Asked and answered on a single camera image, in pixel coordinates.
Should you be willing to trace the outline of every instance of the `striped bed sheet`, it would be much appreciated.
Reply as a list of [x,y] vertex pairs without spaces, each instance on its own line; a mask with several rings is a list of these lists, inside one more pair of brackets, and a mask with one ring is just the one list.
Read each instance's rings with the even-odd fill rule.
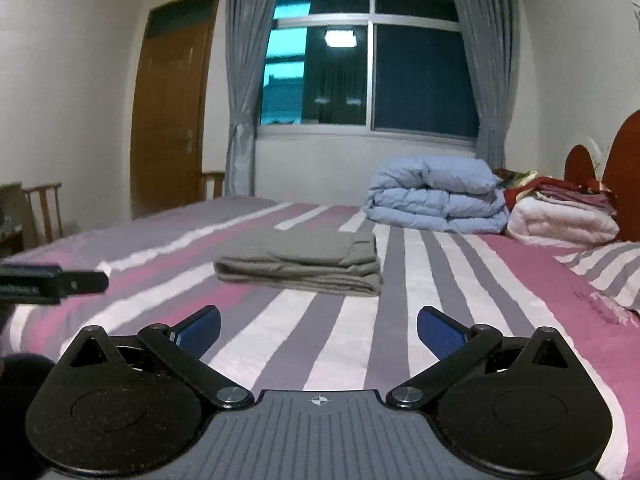
[[[379,298],[354,298],[220,282],[212,262],[221,243],[257,227],[372,231],[383,264]],[[606,400],[614,431],[598,472],[640,477],[640,328],[604,316],[594,288],[549,248],[497,235],[455,235],[374,224],[350,206],[227,197],[58,242],[13,261],[101,269],[103,296],[69,298],[59,308],[18,305],[0,351],[54,360],[82,326],[133,334],[175,324],[206,304],[222,313],[222,333],[202,360],[258,394],[264,388],[386,392],[436,358],[419,341],[425,304],[460,323],[487,323],[504,335],[556,327]]]

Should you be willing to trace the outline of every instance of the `folded purple cloth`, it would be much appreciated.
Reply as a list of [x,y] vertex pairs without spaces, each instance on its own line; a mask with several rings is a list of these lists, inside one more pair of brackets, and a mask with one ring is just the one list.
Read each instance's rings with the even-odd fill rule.
[[580,193],[578,191],[569,191],[568,189],[562,189],[561,187],[549,186],[548,184],[542,184],[538,187],[538,192],[549,198],[555,198],[557,200],[566,200],[568,202],[578,202],[581,204],[587,204],[608,215],[615,215],[616,210],[613,209],[609,202],[609,198],[604,193],[587,194]]

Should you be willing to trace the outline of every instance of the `red wooden headboard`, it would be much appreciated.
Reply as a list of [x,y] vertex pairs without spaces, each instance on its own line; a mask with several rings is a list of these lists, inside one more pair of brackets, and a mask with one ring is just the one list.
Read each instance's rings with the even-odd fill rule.
[[[588,150],[581,145],[574,146],[564,164],[564,178],[584,184],[585,179],[593,175]],[[640,111],[629,116],[619,129],[602,182],[616,195],[618,240],[640,241]]]

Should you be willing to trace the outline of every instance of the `window sill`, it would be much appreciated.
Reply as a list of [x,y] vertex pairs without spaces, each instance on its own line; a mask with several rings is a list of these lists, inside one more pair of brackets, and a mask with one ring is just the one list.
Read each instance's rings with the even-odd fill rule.
[[389,139],[409,142],[421,142],[436,147],[451,147],[457,150],[476,152],[476,140],[444,134],[422,134],[392,130],[370,130],[366,126],[346,124],[264,124],[258,126],[257,138],[302,136],[367,137],[369,139]]

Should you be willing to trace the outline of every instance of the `gray ribbed plate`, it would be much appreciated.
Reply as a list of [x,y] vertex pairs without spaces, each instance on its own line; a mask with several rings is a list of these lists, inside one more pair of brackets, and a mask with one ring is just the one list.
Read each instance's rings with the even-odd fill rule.
[[251,409],[215,416],[185,455],[136,480],[493,478],[449,453],[421,415],[386,408],[372,390],[268,390]]

